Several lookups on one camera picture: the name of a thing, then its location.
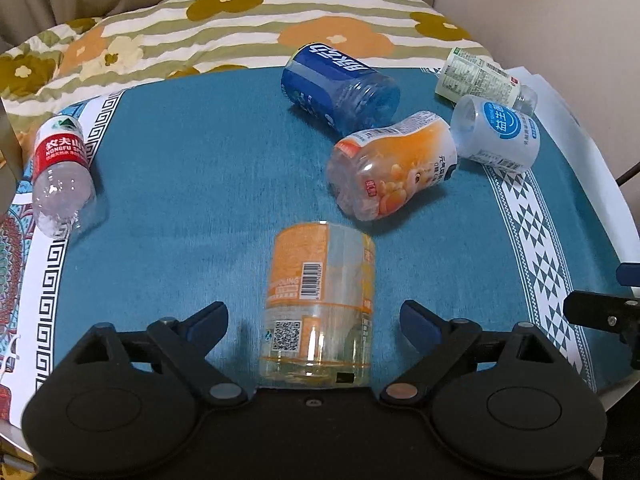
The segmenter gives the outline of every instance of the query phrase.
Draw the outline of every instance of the red bottle label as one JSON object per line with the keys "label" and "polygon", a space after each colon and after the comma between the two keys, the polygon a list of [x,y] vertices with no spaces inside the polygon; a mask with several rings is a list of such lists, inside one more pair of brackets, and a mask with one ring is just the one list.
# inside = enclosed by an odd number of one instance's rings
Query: red bottle label
{"label": "red bottle label", "polygon": [[66,161],[89,168],[82,139],[74,132],[53,134],[42,139],[33,153],[33,182],[49,166]]}

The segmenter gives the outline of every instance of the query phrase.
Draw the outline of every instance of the blue circular logo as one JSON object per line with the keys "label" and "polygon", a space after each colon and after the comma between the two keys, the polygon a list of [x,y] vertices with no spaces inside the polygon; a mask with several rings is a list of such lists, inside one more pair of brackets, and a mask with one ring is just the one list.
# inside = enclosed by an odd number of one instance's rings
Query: blue circular logo
{"label": "blue circular logo", "polygon": [[520,119],[513,110],[496,103],[484,103],[484,116],[501,139],[513,139],[520,133]]}

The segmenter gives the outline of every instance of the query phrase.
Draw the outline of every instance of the blue bottle label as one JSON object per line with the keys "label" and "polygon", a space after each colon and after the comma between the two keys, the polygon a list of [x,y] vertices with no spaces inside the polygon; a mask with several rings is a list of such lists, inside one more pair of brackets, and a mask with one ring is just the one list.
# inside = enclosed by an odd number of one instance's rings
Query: blue bottle label
{"label": "blue bottle label", "polygon": [[305,73],[297,73],[291,62],[282,72],[282,91],[315,117],[335,125],[331,93],[340,83],[375,72],[372,68],[323,43],[302,47],[292,58]]}
{"label": "blue bottle label", "polygon": [[482,108],[486,120],[498,132],[501,139],[513,139],[518,136],[522,123],[516,112],[506,106],[491,102],[484,103]]}

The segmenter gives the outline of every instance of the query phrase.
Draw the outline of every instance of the white plastic bottle with blue logo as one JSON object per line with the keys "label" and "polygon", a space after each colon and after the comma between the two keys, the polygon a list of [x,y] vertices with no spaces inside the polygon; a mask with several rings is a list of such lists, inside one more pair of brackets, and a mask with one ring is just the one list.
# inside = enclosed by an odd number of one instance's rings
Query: white plastic bottle with blue logo
{"label": "white plastic bottle with blue logo", "polygon": [[529,116],[467,95],[451,117],[458,156],[510,173],[529,170],[540,150],[540,131]]}
{"label": "white plastic bottle with blue logo", "polygon": [[323,43],[297,51],[282,72],[282,91],[343,137],[389,126],[400,89],[389,76]]}

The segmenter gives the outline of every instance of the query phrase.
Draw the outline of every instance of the screw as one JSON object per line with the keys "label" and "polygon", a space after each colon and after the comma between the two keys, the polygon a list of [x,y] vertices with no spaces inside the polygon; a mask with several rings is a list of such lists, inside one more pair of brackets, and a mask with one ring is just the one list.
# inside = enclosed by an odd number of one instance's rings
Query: screw
{"label": "screw", "polygon": [[394,399],[413,399],[418,388],[409,383],[394,383],[386,387],[386,394]]}
{"label": "screw", "polygon": [[242,388],[233,383],[214,384],[209,390],[209,395],[216,399],[235,399],[242,394]]}

